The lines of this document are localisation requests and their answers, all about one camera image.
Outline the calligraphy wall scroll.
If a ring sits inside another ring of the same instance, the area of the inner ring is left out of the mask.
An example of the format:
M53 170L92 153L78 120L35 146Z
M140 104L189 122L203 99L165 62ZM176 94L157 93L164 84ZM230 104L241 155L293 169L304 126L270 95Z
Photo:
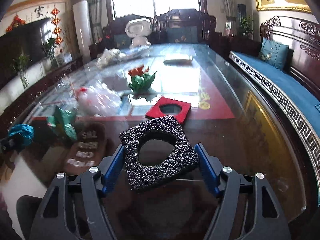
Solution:
M67 10L67 3L68 0L26 0L11 5L1 20L1 36L7 33L6 30L16 16L28 24L43 18L53 17L51 11L54 7L62 15Z

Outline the blue sofa seat cushion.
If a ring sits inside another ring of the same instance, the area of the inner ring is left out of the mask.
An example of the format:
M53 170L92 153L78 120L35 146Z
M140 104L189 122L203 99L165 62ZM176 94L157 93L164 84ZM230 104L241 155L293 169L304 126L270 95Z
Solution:
M257 57L231 51L229 58L257 81L310 147L319 144L319 100L291 76Z

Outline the clear plastic bag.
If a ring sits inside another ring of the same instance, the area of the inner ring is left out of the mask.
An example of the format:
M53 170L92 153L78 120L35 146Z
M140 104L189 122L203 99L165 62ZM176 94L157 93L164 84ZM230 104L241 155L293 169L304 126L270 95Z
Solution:
M122 105L119 94L99 80L92 85L77 88L75 98L80 112L89 116L114 116Z

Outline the potted green corner plant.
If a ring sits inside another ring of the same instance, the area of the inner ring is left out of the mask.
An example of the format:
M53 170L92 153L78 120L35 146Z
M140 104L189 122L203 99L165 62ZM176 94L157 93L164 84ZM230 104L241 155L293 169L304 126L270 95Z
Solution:
M251 16L242 17L240 19L239 35L246 38L253 35L253 20Z

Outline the white robot toy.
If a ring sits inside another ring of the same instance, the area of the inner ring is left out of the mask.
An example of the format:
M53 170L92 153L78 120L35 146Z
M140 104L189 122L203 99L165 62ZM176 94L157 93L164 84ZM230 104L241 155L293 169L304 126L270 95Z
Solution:
M139 18L127 23L125 33L131 38L130 49L140 46L150 46L147 36L152 33L152 25L149 19Z

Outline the black television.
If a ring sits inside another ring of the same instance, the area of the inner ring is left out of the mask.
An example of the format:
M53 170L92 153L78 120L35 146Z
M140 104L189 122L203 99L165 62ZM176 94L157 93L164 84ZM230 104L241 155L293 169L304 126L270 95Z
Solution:
M29 56L27 67L45 58L42 44L51 32L50 19L44 18L17 27L1 36L1 87L17 76L11 65L21 53Z

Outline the black foam square with hole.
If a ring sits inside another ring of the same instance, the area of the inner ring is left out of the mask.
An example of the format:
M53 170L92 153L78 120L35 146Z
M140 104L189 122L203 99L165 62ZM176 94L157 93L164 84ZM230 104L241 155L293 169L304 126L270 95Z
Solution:
M119 133L132 191L155 189L176 179L199 180L199 158L172 115L137 124Z

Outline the green red paper flower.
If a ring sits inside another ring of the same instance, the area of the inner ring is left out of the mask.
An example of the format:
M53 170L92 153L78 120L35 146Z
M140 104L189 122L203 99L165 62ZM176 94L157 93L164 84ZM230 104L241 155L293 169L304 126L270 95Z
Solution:
M147 91L151 87L156 77L156 72L150 74L149 67L141 65L129 70L128 75L131 78L129 88L135 93L140 93Z

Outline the white crumpled bag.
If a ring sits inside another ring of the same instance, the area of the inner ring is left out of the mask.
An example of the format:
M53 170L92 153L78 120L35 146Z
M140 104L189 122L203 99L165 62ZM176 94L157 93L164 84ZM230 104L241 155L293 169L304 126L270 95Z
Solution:
M107 49L105 48L103 53L97 58L96 66L103 68L114 63L120 62L126 57L125 53L122 53L119 49Z

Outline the wooden glass-top coffee table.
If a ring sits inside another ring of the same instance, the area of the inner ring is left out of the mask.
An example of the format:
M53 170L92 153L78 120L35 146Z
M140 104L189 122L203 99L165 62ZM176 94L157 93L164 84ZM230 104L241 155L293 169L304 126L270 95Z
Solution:
M1 122L2 239L319 239L319 100L255 56L158 45Z

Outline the flat book on table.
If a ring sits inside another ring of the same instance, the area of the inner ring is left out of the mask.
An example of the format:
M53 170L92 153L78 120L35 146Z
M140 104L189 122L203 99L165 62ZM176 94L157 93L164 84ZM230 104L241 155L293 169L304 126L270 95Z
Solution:
M193 61L191 55L185 54L172 54L164 58L163 63L165 65L189 65Z

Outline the brown cloth with white letters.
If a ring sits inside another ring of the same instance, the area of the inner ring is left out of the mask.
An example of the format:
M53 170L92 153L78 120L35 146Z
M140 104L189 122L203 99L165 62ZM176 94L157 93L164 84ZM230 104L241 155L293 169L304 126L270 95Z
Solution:
M98 122L86 124L66 155L63 171L67 175L79 175L98 166L105 156L106 144L105 125Z

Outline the green paper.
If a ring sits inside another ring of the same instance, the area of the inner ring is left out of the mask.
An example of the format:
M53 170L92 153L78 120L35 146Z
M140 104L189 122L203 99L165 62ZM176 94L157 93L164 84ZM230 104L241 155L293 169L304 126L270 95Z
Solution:
M53 114L46 118L47 126L58 137L66 138L70 141L77 141L77 134L73 126L76 121L77 112L78 110L76 108L72 108L69 111L55 106Z

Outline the blue embroidered pillow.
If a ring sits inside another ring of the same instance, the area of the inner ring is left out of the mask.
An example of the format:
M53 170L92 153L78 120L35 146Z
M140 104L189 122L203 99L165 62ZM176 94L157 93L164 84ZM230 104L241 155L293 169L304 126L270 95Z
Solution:
M258 58L278 70L283 70L288 53L289 46L263 37Z

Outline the red foam square with hole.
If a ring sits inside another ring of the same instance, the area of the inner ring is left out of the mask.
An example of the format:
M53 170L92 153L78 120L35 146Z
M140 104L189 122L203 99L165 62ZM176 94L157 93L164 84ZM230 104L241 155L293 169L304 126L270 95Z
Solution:
M162 96L145 114L146 118L155 119L172 115L182 125L191 109L191 104Z

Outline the white standing air conditioner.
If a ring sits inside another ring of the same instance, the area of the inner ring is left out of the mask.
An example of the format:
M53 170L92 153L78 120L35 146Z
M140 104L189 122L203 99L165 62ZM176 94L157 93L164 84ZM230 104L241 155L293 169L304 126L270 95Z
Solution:
M89 46L93 40L89 21L88 3L86 0L73 5L73 15L80 54L82 55L83 62L88 63L91 61Z

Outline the bamboo plant in vase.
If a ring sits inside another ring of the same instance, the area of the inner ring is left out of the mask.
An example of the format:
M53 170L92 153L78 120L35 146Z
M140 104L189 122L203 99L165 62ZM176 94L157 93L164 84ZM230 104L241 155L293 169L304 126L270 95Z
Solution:
M25 54L23 49L21 49L21 52L14 59L12 59L11 64L13 70L18 74L24 89L29 86L29 82L25 73L29 62L32 62L30 56Z

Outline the red chinese knot hanging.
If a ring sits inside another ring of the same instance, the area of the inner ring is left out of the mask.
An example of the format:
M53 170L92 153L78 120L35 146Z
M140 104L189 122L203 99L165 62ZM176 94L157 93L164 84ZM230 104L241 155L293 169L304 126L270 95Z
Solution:
M63 38L60 36L62 29L59 27L61 20L58 18L58 14L60 13L59 9L57 9L56 5L54 5L54 9L50 12L53 15L51 23L54 25L53 34L56 35L55 44L60 46L63 42Z

